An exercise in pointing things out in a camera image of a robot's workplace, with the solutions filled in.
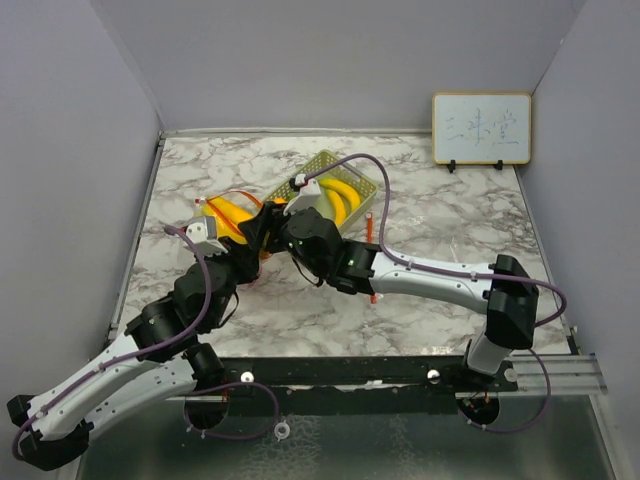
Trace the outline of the yellow banana bunch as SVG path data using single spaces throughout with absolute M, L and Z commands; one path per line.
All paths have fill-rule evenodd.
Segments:
M 186 225 L 185 233 L 203 255 L 227 253 L 231 242 L 247 244 L 239 225 L 253 218 L 249 211 L 222 196 L 200 197 L 195 205 L 196 216 Z

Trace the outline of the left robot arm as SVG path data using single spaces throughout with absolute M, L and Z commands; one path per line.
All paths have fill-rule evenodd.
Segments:
M 202 242 L 187 244 L 195 250 L 195 264 L 98 356 L 59 385 L 8 402 L 18 428 L 15 459 L 56 470 L 133 414 L 177 395 L 210 394 L 222 385 L 223 363 L 199 337 L 228 321 L 237 287 L 258 276 L 260 253 L 232 241 L 215 253 Z

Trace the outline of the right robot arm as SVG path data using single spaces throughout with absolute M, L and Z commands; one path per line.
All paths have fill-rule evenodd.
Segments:
M 484 326 L 469 342 L 459 367 L 461 383 L 469 390 L 486 388 L 509 354 L 533 345 L 539 290 L 512 256 L 473 265 L 413 260 L 377 244 L 343 238 L 334 222 L 313 207 L 288 214 L 284 205 L 273 202 L 238 228 L 248 245 L 269 254 L 288 252 L 339 292 L 411 295 L 484 315 Z

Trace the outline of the clear zip bag red zipper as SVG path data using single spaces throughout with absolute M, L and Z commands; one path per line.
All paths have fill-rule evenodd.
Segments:
M 252 204 L 251 210 L 232 202 L 229 195 L 242 195 Z M 194 199 L 195 209 L 199 215 L 213 216 L 217 223 L 217 236 L 229 237 L 239 244 L 246 244 L 246 240 L 237 225 L 254 217 L 262 207 L 262 202 L 246 190 L 231 189 L 221 194 Z

